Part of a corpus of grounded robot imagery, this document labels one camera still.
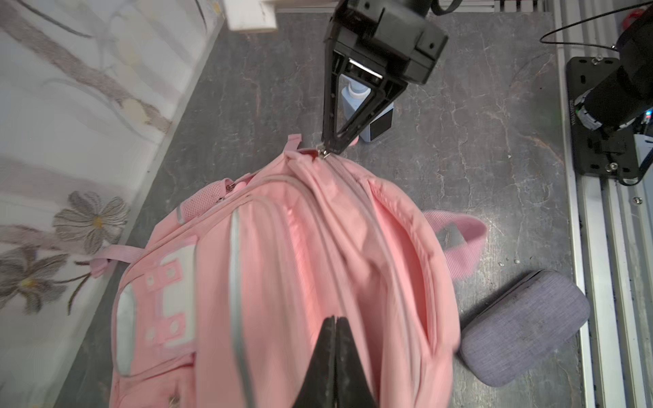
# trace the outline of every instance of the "blue bottle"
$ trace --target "blue bottle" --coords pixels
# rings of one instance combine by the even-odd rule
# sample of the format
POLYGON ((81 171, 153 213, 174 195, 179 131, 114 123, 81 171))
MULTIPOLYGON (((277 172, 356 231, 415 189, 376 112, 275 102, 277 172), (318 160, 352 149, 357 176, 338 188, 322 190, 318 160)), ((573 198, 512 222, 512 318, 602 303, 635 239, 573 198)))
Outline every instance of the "blue bottle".
MULTIPOLYGON (((370 88, 347 78, 349 85, 342 89, 342 106, 345 114, 345 120, 349 120, 356 112, 356 109, 362 105, 365 98, 370 94, 370 88)), ((365 143, 370 143, 372 140, 381 136, 383 132, 390 129, 392 126, 392 112, 394 110, 394 102, 390 103, 371 123, 360 133, 360 138, 365 143)))

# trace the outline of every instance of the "pink webbing strap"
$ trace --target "pink webbing strap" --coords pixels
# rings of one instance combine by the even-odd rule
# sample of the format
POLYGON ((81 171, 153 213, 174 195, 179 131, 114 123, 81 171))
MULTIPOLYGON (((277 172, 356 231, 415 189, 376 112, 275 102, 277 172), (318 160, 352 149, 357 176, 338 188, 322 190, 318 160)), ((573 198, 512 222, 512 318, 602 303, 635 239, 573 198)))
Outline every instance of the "pink webbing strap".
POLYGON ((224 180, 214 181, 209 185, 205 185, 189 198, 185 199, 177 208, 179 224, 185 224, 198 215, 204 214, 209 208, 214 206, 216 202, 225 198, 234 188, 234 182, 231 179, 225 178, 224 180))
POLYGON ((143 254, 144 249, 129 247, 127 245, 109 245, 102 248, 91 259, 91 276, 99 277, 109 269, 116 261, 127 262, 128 264, 136 262, 143 254))
POLYGON ((293 133, 288 135, 288 142, 286 142, 285 147, 283 148, 283 151, 287 150, 297 150, 299 147, 299 143, 302 141, 302 134, 301 133, 293 133))
POLYGON ((466 214, 446 211, 425 211, 424 216, 437 234, 447 225, 456 226, 465 239, 465 243, 445 250, 445 258, 451 273, 451 279, 457 281, 471 276, 481 259, 487 227, 478 218, 466 214))

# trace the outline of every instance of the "gray fabric case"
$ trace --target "gray fabric case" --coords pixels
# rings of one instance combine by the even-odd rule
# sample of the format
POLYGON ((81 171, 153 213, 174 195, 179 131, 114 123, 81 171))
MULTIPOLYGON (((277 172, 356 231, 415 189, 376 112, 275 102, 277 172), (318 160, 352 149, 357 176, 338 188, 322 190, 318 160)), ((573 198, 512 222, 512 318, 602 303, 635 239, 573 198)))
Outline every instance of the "gray fabric case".
POLYGON ((590 317, 574 282, 544 269, 526 276, 462 331, 460 356, 489 386, 502 386, 573 336, 590 317))

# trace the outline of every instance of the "marbled gray tabletop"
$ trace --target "marbled gray tabletop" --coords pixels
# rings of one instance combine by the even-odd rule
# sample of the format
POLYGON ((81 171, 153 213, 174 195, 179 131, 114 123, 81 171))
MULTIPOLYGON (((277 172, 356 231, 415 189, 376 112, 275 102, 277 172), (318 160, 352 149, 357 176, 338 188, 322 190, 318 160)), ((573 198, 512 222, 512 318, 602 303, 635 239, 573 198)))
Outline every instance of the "marbled gray tabletop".
MULTIPOLYGON (((476 274, 455 284, 462 324, 529 271, 571 277, 554 48, 538 43, 547 13, 437 18, 449 42, 425 86, 395 102, 392 129, 345 155, 392 180, 422 209, 465 212, 490 228, 476 274)), ((328 14, 279 14, 279 31, 224 29, 165 156, 129 245, 183 199, 269 163, 290 133, 319 141, 328 14)), ((111 384, 110 310, 116 271, 57 407, 102 407, 111 384)), ((580 407, 574 337, 501 388, 454 363, 452 407, 580 407)))

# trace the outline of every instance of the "floral wallpaper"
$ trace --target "floral wallpaper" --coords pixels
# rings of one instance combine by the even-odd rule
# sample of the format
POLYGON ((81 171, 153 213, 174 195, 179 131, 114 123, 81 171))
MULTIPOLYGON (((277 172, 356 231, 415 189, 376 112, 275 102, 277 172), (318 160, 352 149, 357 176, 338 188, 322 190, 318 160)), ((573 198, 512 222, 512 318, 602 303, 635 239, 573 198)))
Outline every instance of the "floral wallpaper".
POLYGON ((216 0, 0 0, 0 407, 56 400, 216 0))

